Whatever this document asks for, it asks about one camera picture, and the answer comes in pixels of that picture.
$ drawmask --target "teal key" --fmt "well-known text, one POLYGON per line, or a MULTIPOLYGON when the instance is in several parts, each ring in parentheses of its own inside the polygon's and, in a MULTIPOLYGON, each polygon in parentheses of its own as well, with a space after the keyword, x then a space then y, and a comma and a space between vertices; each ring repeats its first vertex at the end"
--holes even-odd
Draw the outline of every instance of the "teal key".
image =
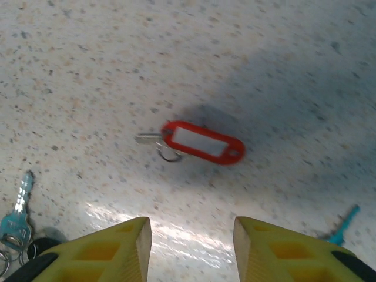
POLYGON ((13 211, 0 223, 0 241, 16 251, 27 248, 31 238, 31 226, 28 223, 26 204, 34 183, 32 172, 25 173, 19 188, 17 202, 13 211))
POLYGON ((334 232, 327 241, 332 244, 336 244, 338 246, 342 246, 345 243, 344 240, 344 233, 350 226, 351 221, 353 220, 354 216, 360 211, 359 205, 355 205, 351 212, 345 217, 344 221, 342 222, 340 228, 334 232))

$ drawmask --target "white label insert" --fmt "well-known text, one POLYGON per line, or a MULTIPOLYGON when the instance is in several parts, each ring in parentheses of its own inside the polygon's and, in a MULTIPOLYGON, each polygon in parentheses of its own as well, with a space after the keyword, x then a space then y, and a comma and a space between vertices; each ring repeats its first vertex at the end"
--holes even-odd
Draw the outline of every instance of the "white label insert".
POLYGON ((224 141, 216 140, 181 127, 175 130, 172 141, 205 152, 214 157, 220 157, 225 148, 229 145, 224 141))

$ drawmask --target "silver key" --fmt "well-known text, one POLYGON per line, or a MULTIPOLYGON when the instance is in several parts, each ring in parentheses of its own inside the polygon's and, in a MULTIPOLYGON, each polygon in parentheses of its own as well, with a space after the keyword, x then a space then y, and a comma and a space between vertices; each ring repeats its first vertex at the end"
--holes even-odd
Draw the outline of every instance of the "silver key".
POLYGON ((138 144, 151 144, 162 141, 162 135, 158 133, 139 133, 135 136, 138 144))
POLYGON ((0 223, 0 241, 4 245, 22 251, 27 248, 31 238, 31 226, 28 223, 26 204, 34 183, 32 172, 26 172, 19 188, 17 202, 13 211, 0 223))

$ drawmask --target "speckled floor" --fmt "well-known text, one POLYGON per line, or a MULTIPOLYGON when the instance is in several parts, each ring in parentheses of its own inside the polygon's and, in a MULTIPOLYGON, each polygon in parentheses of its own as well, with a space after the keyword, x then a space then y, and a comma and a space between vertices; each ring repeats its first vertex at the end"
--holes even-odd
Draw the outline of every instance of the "speckled floor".
POLYGON ((376 2, 2 0, 0 215, 32 169, 35 230, 150 216, 149 281, 238 281, 236 215, 329 232, 376 268, 376 2), (134 141, 191 120, 236 166, 134 141))

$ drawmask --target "red key tag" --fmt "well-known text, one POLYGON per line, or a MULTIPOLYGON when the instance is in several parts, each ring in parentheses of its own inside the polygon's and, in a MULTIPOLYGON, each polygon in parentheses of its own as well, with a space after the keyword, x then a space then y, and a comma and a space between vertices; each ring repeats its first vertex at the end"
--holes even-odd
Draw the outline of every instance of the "red key tag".
POLYGON ((218 165, 233 165, 246 154, 242 141, 188 122, 168 122, 161 131, 172 149, 218 165))

